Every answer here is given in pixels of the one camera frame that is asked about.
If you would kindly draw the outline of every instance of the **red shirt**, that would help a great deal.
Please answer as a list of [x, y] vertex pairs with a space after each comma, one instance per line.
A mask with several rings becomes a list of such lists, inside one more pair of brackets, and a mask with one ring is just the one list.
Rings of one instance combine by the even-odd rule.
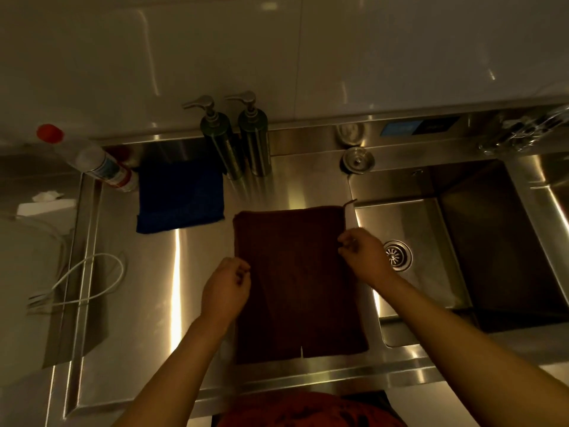
[[227, 413], [218, 427], [405, 427], [389, 412], [322, 393], [298, 393], [277, 403]]

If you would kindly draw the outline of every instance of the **red bottle cap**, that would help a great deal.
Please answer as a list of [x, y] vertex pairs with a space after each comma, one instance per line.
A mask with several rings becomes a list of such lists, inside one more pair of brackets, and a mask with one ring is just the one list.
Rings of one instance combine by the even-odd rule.
[[36, 135], [43, 142], [49, 144], [57, 144], [63, 140], [63, 131], [55, 127], [53, 124], [42, 124], [36, 130]]

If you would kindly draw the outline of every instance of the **white wall tile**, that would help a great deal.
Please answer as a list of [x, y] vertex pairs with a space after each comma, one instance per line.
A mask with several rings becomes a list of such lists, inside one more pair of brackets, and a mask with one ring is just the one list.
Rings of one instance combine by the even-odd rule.
[[569, 94], [569, 0], [304, 0], [296, 118]]
[[[181, 103], [252, 89], [272, 120], [294, 115], [301, 0], [145, 4], [27, 0], [0, 10], [0, 139], [33, 140], [44, 122], [115, 136], [195, 128]], [[132, 7], [142, 2], [139, 7]]]

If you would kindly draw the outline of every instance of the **bottle label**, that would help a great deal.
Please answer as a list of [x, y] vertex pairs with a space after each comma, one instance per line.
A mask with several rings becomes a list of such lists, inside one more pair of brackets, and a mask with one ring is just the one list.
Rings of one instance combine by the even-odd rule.
[[103, 164], [97, 169], [87, 173], [116, 188], [124, 187], [132, 178], [132, 171], [118, 163], [117, 160], [109, 154], [105, 156]]

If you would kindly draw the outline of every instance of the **sink drain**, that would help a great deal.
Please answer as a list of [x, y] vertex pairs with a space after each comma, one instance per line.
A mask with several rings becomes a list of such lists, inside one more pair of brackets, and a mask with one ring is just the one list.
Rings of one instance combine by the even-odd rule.
[[405, 271], [411, 266], [411, 250], [405, 243], [393, 240], [383, 245], [385, 253], [388, 255], [389, 263], [397, 272]]

